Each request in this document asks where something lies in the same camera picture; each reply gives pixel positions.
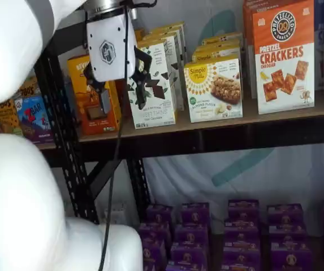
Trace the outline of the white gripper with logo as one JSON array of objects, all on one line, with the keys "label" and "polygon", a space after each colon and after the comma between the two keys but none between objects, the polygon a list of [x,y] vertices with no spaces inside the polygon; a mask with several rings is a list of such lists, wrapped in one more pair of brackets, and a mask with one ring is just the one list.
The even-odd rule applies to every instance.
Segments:
[{"label": "white gripper with logo", "polygon": [[129,15],[120,14],[87,23],[90,64],[84,69],[87,85],[99,98],[103,113],[111,109],[106,81],[130,77],[128,91],[136,95],[142,110],[146,104],[145,84],[150,80],[152,57],[136,46],[136,37]]}]

